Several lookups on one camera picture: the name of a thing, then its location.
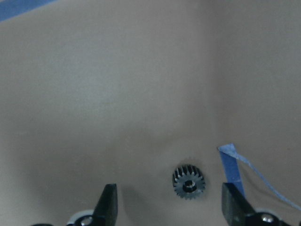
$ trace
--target blue tape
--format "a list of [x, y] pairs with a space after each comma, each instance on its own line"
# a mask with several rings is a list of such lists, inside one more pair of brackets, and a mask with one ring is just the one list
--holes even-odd
[[228, 145], [224, 145], [218, 148], [221, 154], [227, 155], [232, 159], [235, 160], [240, 160], [243, 163], [247, 164], [259, 177], [261, 180], [263, 180], [263, 182], [266, 184], [266, 186], [272, 190], [272, 192], [282, 201], [288, 203], [289, 205], [291, 205], [292, 207], [296, 208], [297, 210], [301, 211], [301, 207], [298, 206], [297, 204], [295, 204], [294, 202], [292, 202], [291, 200], [287, 199], [284, 195], [282, 195], [279, 191], [277, 191], [267, 180], [266, 178], [255, 168], [254, 165], [251, 164], [251, 162], [244, 156], [240, 155], [237, 153], [235, 147], [233, 144], [228, 144]]
[[218, 147], [218, 150], [220, 151], [227, 181], [229, 183], [233, 183], [236, 186], [236, 188], [240, 191], [240, 193], [243, 196], [245, 196], [244, 187], [240, 177], [236, 158], [232, 158], [230, 155], [227, 154], [229, 152], [236, 153], [234, 145], [228, 144], [220, 146]]
[[0, 22], [55, 0], [4, 0], [0, 2]]

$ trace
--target tape strip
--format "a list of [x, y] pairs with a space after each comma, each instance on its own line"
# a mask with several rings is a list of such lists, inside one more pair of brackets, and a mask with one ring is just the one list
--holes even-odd
[[235, 147], [233, 144], [228, 144], [218, 147], [220, 151], [222, 164], [224, 165], [224, 170], [228, 183], [233, 183], [240, 193], [245, 196], [243, 183], [240, 177], [238, 164], [236, 158], [231, 157], [227, 153], [236, 153]]
[[0, 22], [55, 0], [4, 0], [0, 1]]
[[272, 190], [272, 192], [282, 201], [288, 203], [292, 207], [296, 208], [297, 210], [301, 211], [301, 207], [292, 202], [291, 200], [287, 199], [284, 195], [282, 195], [280, 192], [278, 192], [267, 180], [266, 178], [255, 168], [254, 165], [251, 164], [251, 162], [244, 156], [237, 153], [236, 149], [234, 148], [233, 144], [224, 145], [218, 148], [220, 152], [222, 152], [225, 155], [228, 155], [231, 158], [234, 158], [236, 160], [240, 160], [247, 164], [259, 177], [263, 182], [266, 184], [266, 186]]

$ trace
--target gear teeth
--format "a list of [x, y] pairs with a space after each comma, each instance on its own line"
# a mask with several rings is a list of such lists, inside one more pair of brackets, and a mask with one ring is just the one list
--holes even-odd
[[202, 172], [194, 165], [184, 164], [174, 171], [174, 191], [181, 198], [196, 199], [203, 194], [205, 185]]

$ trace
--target table surface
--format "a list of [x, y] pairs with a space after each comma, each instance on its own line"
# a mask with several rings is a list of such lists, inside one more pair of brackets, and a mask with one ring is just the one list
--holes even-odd
[[[301, 2], [59, 0], [0, 23], [0, 222], [64, 225], [117, 183], [117, 226], [227, 225], [216, 147], [301, 205]], [[171, 175], [197, 165], [192, 201]], [[240, 164], [246, 195], [297, 225]]]

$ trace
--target metal screw head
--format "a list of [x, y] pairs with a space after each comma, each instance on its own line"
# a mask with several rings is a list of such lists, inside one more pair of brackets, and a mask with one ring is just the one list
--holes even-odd
[[262, 214], [261, 219], [263, 222], [267, 223], [272, 223], [274, 221], [273, 216], [267, 213]]
[[82, 219], [82, 221], [80, 222], [81, 226], [88, 226], [92, 223], [93, 218], [91, 216], [85, 217]]

